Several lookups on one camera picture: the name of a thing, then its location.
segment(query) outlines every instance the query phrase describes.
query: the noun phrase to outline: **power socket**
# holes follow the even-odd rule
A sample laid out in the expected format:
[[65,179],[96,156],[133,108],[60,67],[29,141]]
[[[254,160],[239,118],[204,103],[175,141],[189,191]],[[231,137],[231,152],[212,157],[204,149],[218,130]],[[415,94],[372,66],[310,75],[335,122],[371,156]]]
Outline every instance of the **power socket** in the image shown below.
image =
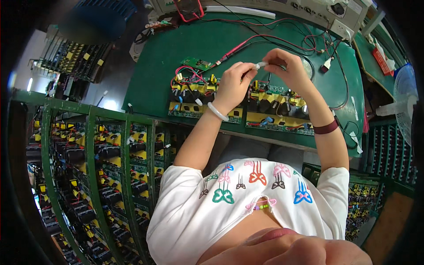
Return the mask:
[[353,37],[353,34],[354,34],[353,30],[351,30],[345,24],[343,24],[342,22],[338,20],[334,20],[330,30],[336,33],[337,35],[339,35],[340,37],[348,39],[349,41],[351,41],[351,37]]

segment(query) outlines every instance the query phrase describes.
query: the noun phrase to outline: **light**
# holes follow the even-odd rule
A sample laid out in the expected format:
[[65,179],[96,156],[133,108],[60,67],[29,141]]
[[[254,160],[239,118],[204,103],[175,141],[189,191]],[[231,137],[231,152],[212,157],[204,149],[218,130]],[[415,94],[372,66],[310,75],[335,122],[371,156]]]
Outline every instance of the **light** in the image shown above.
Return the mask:
[[116,104],[116,102],[114,100],[107,100],[103,104],[103,108],[110,109],[110,110],[113,110],[113,111],[117,111],[118,105]]
[[27,91],[31,90],[31,85],[32,85],[32,77],[29,79]]
[[15,81],[16,81],[16,72],[12,71],[9,75],[9,80],[7,82],[7,87],[8,88],[12,88],[15,85]]

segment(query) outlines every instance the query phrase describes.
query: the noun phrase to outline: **electric fan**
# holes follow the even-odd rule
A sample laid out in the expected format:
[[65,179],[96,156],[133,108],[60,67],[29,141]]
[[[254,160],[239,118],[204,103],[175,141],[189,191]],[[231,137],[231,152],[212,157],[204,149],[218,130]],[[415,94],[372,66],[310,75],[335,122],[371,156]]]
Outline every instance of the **electric fan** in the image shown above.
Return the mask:
[[411,65],[402,67],[395,80],[394,103],[376,109],[378,116],[395,114],[398,127],[406,142],[411,145],[411,123],[414,105],[418,100],[414,69]]

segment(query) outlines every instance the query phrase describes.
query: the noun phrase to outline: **white t-shirt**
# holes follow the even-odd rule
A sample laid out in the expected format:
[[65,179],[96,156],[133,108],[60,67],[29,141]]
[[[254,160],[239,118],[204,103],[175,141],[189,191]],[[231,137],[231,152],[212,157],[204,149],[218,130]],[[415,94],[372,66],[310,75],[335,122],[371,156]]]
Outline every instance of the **white t-shirt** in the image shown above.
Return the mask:
[[203,178],[170,166],[162,176],[147,231],[156,264],[196,264],[225,233],[251,214],[261,197],[282,227],[306,236],[344,239],[349,171],[324,171],[315,188],[291,166],[266,159],[236,159]]

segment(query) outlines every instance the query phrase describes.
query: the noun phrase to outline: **workbench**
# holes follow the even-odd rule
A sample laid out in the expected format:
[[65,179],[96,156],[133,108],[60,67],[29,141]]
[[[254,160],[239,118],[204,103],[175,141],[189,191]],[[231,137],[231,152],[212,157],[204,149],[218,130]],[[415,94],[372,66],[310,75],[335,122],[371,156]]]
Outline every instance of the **workbench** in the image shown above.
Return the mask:
[[[364,73],[377,82],[392,98],[395,86],[395,78],[391,75],[384,75],[377,60],[372,55],[372,51],[375,46],[368,42],[368,40],[361,34],[356,34],[353,44],[358,51],[358,55],[361,61],[362,70]],[[393,59],[386,48],[382,46],[386,56],[389,59]]]
[[[241,15],[241,17],[247,18],[250,16]],[[283,17],[290,16],[286,14],[277,14],[276,19]],[[237,19],[237,17],[228,13],[209,13],[204,17],[206,20],[214,18],[227,20]],[[253,18],[260,20],[262,23],[270,23],[273,21],[261,17]],[[299,28],[307,32],[300,23],[293,20],[289,21],[295,23]],[[296,45],[308,48],[307,45],[302,43],[304,36],[293,24],[284,22],[281,24],[276,23],[269,27],[275,28],[270,30],[266,27],[258,26],[254,27],[254,29],[260,34],[274,35]],[[313,34],[320,34],[323,32],[321,29],[315,28],[314,26],[308,25],[308,27]],[[149,115],[165,122],[195,125],[197,119],[173,117],[167,114],[169,107],[170,81],[175,76],[175,69],[181,66],[181,61],[187,56],[214,63],[225,53],[253,35],[255,35],[254,32],[241,24],[221,21],[205,22],[199,20],[190,24],[183,24],[178,29],[172,31],[155,34],[147,41],[140,54],[140,58],[135,66],[134,74],[128,86],[122,109],[128,110],[127,104],[130,103],[133,107],[133,111],[136,113]],[[324,49],[322,37],[320,36],[319,38],[320,39],[316,37],[317,48]],[[253,41],[255,40],[261,40],[261,38],[256,37]],[[276,47],[278,46],[263,42],[250,45],[228,61],[223,62],[223,64],[203,73],[203,75],[209,77],[211,74],[215,74],[215,76],[221,77],[223,72],[234,63],[238,61],[260,62],[268,51]],[[358,137],[359,143],[361,143],[364,120],[364,94],[361,74],[356,60],[355,50],[352,47],[346,43],[341,43],[337,52],[340,56],[349,84],[349,100],[342,109],[335,111],[335,113],[343,127],[345,127],[348,122],[351,122],[344,136],[347,145],[354,146],[354,141],[349,136],[349,133],[354,131]],[[337,59],[332,61],[329,71],[323,74],[319,69],[328,58],[327,53],[315,53],[308,58],[315,67],[313,83],[320,91],[327,104],[330,107],[341,104],[346,98],[346,83]],[[268,72],[260,69],[255,79],[267,80]],[[271,76],[270,84],[274,86],[285,85],[283,81],[275,75]],[[355,119],[355,109],[351,96],[355,99],[356,111],[359,118],[358,121]],[[279,145],[303,149],[305,151],[316,152],[315,140],[312,136],[245,128],[245,118],[246,109],[244,109],[243,121],[241,124],[223,122],[221,131],[232,135],[254,138]],[[360,157],[360,154],[358,154],[356,148],[349,149],[349,156]]]

